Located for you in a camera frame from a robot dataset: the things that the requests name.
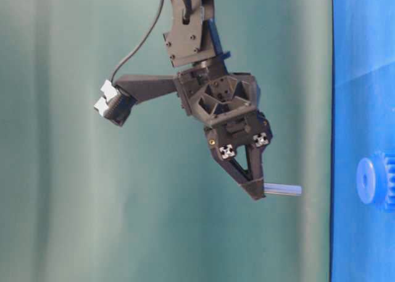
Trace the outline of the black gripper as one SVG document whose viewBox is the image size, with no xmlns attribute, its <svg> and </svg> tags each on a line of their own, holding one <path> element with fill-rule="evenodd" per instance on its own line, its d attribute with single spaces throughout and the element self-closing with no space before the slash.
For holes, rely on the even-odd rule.
<svg viewBox="0 0 395 282">
<path fill-rule="evenodd" d="M 258 110 L 258 85 L 250 73 L 230 73 L 220 62 L 167 75 L 124 75 L 115 85 L 142 103 L 177 93 L 187 115 L 204 125 L 214 160 L 253 198 L 262 199 L 262 153 L 272 133 Z M 245 146 L 247 170 L 233 159 Z"/>
</svg>

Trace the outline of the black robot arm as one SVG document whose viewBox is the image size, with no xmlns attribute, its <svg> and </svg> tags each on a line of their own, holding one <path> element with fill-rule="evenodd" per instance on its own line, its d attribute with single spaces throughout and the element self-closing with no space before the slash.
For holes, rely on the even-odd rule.
<svg viewBox="0 0 395 282">
<path fill-rule="evenodd" d="M 230 73 L 214 22 L 214 0 L 170 0 L 172 28 L 164 34 L 175 76 L 124 75 L 115 109 L 177 93 L 182 108 L 204 124 L 214 160 L 253 199 L 264 196 L 262 153 L 272 132 L 259 110 L 259 88 L 249 73 Z"/>
</svg>

